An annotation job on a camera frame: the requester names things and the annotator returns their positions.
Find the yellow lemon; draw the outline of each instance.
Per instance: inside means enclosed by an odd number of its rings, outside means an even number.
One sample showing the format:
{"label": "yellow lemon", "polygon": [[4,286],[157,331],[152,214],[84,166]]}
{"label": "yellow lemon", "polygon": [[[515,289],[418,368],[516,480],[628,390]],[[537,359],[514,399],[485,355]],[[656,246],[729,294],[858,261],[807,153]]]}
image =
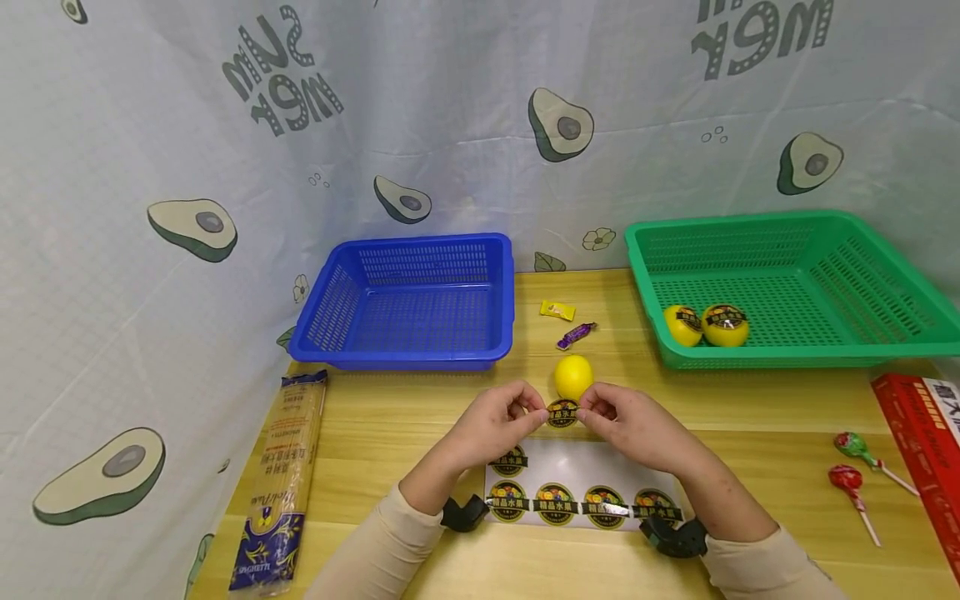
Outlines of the yellow lemon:
{"label": "yellow lemon", "polygon": [[714,304],[705,310],[701,326],[708,342],[724,348],[743,346],[750,335],[747,315],[732,304]]}
{"label": "yellow lemon", "polygon": [[570,354],[557,363],[553,381],[561,398],[580,401],[580,396],[593,385],[593,368],[583,356]]}
{"label": "yellow lemon", "polygon": [[666,320],[666,328],[670,331],[670,335],[677,340],[678,344],[688,348],[700,344],[704,329],[700,325],[700,317],[695,310],[689,306],[674,304],[663,311],[663,318]]}

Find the hand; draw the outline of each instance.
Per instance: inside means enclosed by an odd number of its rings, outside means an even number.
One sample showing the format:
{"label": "hand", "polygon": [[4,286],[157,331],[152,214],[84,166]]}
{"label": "hand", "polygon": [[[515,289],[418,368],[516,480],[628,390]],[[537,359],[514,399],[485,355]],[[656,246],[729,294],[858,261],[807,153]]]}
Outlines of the hand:
{"label": "hand", "polygon": [[643,392],[594,383],[580,398],[577,419],[627,458],[677,477],[719,461],[673,415]]}
{"label": "hand", "polygon": [[479,467],[512,450],[548,416],[537,390],[513,381],[477,396],[437,447],[462,470]]}

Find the sleeve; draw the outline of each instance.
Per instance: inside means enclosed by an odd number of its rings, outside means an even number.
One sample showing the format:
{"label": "sleeve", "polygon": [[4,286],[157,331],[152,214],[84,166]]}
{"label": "sleeve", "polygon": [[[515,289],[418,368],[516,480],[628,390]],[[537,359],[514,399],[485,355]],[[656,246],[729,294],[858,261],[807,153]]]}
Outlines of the sleeve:
{"label": "sleeve", "polygon": [[753,543],[707,536],[704,565],[727,600],[843,600],[840,590],[782,527]]}
{"label": "sleeve", "polygon": [[326,562],[307,600],[394,600],[430,556],[444,514],[413,509],[394,485]]}

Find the red box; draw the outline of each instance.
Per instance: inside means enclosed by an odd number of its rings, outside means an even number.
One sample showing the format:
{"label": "red box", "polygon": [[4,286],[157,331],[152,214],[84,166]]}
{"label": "red box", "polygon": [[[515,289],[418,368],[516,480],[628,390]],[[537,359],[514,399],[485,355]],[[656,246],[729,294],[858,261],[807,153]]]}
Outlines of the red box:
{"label": "red box", "polygon": [[949,381],[894,373],[873,386],[960,582],[960,390]]}

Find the green plastic basket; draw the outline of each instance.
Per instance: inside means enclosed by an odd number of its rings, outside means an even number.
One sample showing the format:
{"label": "green plastic basket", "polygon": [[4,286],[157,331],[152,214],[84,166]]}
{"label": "green plastic basket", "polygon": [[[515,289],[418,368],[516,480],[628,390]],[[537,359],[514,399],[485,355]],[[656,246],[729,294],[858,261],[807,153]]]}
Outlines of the green plastic basket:
{"label": "green plastic basket", "polygon": [[[870,367],[960,355],[960,314],[899,252],[836,210],[682,219],[627,228],[636,286],[673,369]],[[739,348],[687,348],[663,309],[741,308]]]}

